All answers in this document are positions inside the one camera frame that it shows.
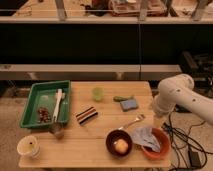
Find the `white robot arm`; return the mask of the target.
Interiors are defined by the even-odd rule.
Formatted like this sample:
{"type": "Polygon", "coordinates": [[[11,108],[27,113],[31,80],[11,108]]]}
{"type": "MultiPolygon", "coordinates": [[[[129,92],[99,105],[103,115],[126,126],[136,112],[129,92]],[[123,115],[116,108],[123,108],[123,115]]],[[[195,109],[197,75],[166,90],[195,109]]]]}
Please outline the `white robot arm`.
{"type": "Polygon", "coordinates": [[[158,84],[158,94],[152,101],[152,108],[159,118],[173,112],[176,105],[213,125],[213,99],[193,91],[194,80],[188,74],[179,74],[163,79],[158,84]]]}

